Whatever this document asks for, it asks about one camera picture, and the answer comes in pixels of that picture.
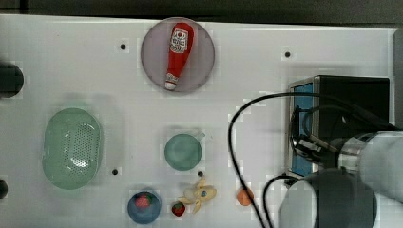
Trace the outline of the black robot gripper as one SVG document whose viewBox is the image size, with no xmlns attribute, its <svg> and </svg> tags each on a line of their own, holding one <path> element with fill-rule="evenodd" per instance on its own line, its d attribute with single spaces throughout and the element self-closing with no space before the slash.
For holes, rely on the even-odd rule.
<svg viewBox="0 0 403 228">
<path fill-rule="evenodd" d="M 336 168 L 339 151 L 315 135 L 290 137 L 290 169 Z"/>
</svg>

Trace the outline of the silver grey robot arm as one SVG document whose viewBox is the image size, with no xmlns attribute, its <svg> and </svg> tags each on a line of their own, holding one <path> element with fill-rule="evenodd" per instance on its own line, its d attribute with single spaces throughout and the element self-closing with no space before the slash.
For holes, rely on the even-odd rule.
<svg viewBox="0 0 403 228">
<path fill-rule="evenodd" d="M 279 228 L 402 228 L 402 133 L 351 138 L 337 168 L 293 183 Z"/>
</svg>

